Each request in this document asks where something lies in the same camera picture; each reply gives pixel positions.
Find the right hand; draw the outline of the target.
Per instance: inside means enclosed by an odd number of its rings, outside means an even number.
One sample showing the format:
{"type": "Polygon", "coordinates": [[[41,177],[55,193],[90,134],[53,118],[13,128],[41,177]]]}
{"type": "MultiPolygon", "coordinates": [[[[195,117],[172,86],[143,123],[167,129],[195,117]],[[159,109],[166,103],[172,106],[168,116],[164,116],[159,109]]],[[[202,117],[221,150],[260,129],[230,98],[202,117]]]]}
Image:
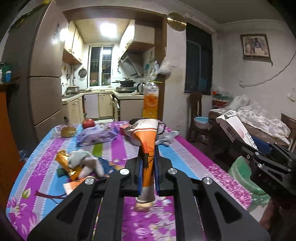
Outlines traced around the right hand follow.
{"type": "Polygon", "coordinates": [[[295,205],[284,209],[271,198],[259,224],[268,230],[271,240],[295,240],[295,205]]]}

